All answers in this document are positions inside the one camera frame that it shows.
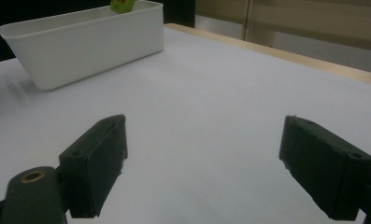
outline white tabletop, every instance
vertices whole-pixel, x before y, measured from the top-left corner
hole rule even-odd
[[[69,223],[336,223],[278,159],[285,116],[371,154],[371,84],[165,28],[164,51],[54,91],[0,62],[0,200],[11,177],[57,167],[116,114],[123,174],[99,218]]]

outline white plastic bin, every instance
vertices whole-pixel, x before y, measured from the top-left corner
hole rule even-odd
[[[44,91],[162,50],[163,31],[163,5],[150,1],[136,1],[124,14],[99,7],[0,26]]]

